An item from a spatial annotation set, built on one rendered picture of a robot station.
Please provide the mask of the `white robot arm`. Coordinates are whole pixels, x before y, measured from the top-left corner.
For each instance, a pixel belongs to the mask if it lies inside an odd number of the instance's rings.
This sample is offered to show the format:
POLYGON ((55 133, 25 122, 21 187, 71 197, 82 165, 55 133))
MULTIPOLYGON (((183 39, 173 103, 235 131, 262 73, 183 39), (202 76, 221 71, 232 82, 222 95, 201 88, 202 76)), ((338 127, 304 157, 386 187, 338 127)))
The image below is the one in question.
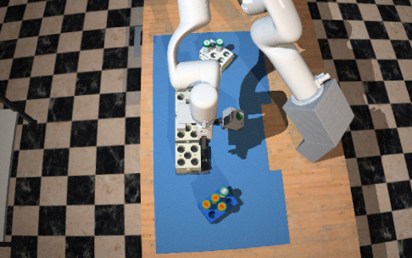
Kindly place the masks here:
MULTIPOLYGON (((180 24, 170 39, 167 59, 172 87, 178 90, 192 88, 191 104, 187 104, 186 100, 177 100, 176 129, 178 132, 185 132, 187 123, 198 123, 202 129, 206 129, 215 120, 222 74, 220 62, 216 59, 177 61, 177 50, 182 39, 211 21, 209 0, 177 1, 180 24)), ((268 11, 268 16, 255 20, 251 26, 250 35, 254 44, 268 57, 294 94, 292 102, 295 105, 304 106, 314 102, 324 92, 323 81, 330 76, 323 72, 315 76, 293 44, 303 31, 293 1, 237 1, 248 15, 268 11)))

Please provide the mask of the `blue tube rack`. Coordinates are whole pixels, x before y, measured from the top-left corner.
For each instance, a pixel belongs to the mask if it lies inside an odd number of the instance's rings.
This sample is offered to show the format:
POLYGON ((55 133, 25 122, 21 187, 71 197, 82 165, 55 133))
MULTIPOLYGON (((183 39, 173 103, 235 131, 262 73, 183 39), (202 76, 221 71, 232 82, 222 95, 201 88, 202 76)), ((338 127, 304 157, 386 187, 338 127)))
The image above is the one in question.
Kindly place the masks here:
MULTIPOLYGON (((210 195, 211 196, 211 195, 210 195)), ((207 198, 207 200, 210 201, 210 196, 207 198)), ((202 201, 203 202, 203 201, 202 201)), ((209 223, 211 224, 212 222, 214 222, 217 218, 219 218, 220 216, 222 216, 224 213, 226 213, 228 210, 230 210, 232 207, 234 207, 237 204, 237 201, 235 200, 235 198, 232 196, 232 194, 229 192, 228 195, 226 195, 224 198, 220 197, 220 201, 219 202, 224 202, 227 204, 227 208, 225 211, 223 212, 218 212, 217 211, 217 204, 212 204, 208 210, 204 210, 202 207, 202 202, 198 204, 198 208, 202 211, 202 213, 204 214, 204 216, 206 218, 208 218, 209 223), (228 200, 226 200, 228 199, 228 200), (232 201, 233 200, 233 201, 232 201), (232 203, 233 202, 233 203, 232 203), (233 204, 233 205, 232 205, 233 204), (229 206, 230 205, 230 206, 229 206)))

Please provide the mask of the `white tube rack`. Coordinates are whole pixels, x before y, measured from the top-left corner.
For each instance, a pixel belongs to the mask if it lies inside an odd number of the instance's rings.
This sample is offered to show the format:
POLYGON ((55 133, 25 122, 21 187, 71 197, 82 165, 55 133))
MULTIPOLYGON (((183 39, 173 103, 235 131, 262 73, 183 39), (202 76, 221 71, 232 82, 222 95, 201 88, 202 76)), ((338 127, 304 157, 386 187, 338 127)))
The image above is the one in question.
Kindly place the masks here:
POLYGON ((210 39, 211 42, 213 42, 214 44, 211 43, 210 46, 210 52, 209 53, 205 53, 203 51, 203 48, 199 51, 199 58, 201 60, 203 59, 217 59, 220 62, 222 71, 229 65, 229 63, 232 61, 232 52, 230 52, 229 50, 227 50, 226 48, 223 47, 221 52, 217 52, 216 51, 216 43, 215 41, 213 41, 212 39, 210 39), (228 52, 228 53, 226 53, 228 52), (217 55, 216 55, 217 54, 217 55), (205 56, 207 56, 207 58, 205 56), (226 55, 226 56, 225 56, 226 55), (211 57, 210 57, 211 56, 211 57), (228 57, 227 57, 228 56, 228 57))

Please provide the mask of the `blue bench mat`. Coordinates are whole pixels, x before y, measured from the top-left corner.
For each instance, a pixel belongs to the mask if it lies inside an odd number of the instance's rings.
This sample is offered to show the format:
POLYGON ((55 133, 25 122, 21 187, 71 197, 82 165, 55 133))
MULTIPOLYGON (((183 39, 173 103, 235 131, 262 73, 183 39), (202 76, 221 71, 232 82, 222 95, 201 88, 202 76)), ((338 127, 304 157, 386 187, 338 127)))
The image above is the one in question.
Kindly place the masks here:
POLYGON ((270 171, 261 104, 271 104, 264 53, 250 31, 191 33, 178 62, 201 60, 205 39, 224 40, 233 60, 222 71, 216 119, 243 110, 242 131, 213 125, 209 174, 175 173, 175 88, 167 50, 172 35, 153 36, 153 193, 156 254, 290 244, 281 170, 270 171), (237 204, 211 224, 198 208, 222 186, 237 204))

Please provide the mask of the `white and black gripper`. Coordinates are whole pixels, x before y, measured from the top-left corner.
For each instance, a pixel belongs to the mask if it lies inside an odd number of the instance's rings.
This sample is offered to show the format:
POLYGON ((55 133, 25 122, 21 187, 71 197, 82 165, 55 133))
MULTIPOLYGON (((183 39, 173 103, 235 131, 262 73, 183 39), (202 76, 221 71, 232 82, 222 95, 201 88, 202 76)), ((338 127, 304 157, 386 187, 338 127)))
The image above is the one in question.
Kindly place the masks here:
POLYGON ((201 145, 202 149, 207 148, 207 145, 209 145, 209 139, 212 139, 213 137, 213 125, 212 124, 214 124, 214 121, 208 124, 206 126, 206 129, 202 129, 202 126, 196 123, 197 135, 198 135, 198 138, 200 138, 199 145, 201 145), (201 141, 201 144, 200 144, 200 141, 201 141))

